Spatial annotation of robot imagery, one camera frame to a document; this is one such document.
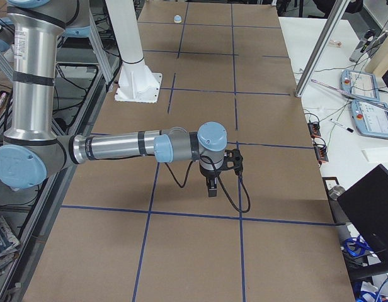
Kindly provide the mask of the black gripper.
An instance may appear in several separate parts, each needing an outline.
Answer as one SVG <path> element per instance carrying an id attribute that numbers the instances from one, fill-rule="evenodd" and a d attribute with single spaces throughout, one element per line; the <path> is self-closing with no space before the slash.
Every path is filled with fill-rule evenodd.
<path id="1" fill-rule="evenodd" d="M 199 165 L 200 173 L 206 178 L 208 197 L 217 196 L 217 177 L 220 171 L 215 172 L 214 168 L 206 169 L 203 165 Z"/>

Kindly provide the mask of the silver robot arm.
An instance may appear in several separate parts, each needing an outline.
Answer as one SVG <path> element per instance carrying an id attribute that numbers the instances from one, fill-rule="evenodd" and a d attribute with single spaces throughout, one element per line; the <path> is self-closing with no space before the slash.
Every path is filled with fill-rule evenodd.
<path id="1" fill-rule="evenodd" d="M 0 147 L 0 181 L 15 189 L 89 160 L 153 156 L 158 162 L 200 165 L 208 195 L 216 196 L 225 169 L 227 133 L 217 122 L 121 135 L 58 136 L 52 131 L 57 40 L 66 30 L 91 31 L 88 1 L 9 1 L 14 23 L 13 117 Z"/>

